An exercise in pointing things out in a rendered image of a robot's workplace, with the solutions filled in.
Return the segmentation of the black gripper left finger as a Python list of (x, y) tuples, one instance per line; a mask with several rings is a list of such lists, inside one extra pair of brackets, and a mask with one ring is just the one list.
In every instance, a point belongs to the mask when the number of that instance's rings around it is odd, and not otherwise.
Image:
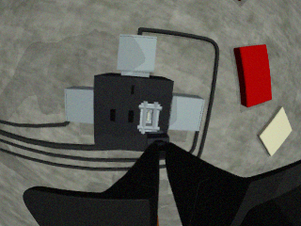
[(158, 192), (159, 148), (150, 143), (105, 192), (34, 186), (23, 201), (39, 226), (157, 226)]

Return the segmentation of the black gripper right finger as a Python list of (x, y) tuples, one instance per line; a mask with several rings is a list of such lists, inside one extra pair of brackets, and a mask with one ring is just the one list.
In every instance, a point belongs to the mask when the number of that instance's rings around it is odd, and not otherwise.
[(240, 177), (165, 143), (166, 176), (182, 226), (240, 226), (253, 206), (301, 186), (301, 159)]

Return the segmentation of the cream flat rectangular block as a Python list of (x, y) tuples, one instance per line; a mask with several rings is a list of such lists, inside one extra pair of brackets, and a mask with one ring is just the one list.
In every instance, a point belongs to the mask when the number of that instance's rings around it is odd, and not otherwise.
[(263, 147), (266, 148), (267, 153), (274, 155), (292, 130), (285, 109), (280, 105), (274, 116), (271, 116), (266, 125), (257, 133), (257, 137), (259, 137)]

